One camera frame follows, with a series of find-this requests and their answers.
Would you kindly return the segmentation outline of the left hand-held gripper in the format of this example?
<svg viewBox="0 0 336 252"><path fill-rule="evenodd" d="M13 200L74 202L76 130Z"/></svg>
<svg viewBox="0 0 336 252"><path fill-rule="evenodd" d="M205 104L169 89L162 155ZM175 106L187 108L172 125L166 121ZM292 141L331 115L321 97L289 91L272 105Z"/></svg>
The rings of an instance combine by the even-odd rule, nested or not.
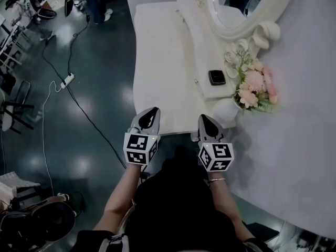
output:
<svg viewBox="0 0 336 252"><path fill-rule="evenodd" d="M124 135L123 151L127 163L148 165L158 150L161 110L151 107L137 114Z"/></svg>

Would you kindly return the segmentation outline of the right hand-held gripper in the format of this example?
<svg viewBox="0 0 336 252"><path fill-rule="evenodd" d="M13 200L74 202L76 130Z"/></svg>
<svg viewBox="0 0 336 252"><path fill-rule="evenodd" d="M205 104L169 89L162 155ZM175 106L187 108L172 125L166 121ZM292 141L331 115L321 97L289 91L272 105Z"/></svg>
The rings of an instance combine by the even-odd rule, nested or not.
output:
<svg viewBox="0 0 336 252"><path fill-rule="evenodd" d="M223 127L208 115L201 114L198 119L199 165L207 172L225 172L234 161L231 143L221 143L224 138Z"/></svg>

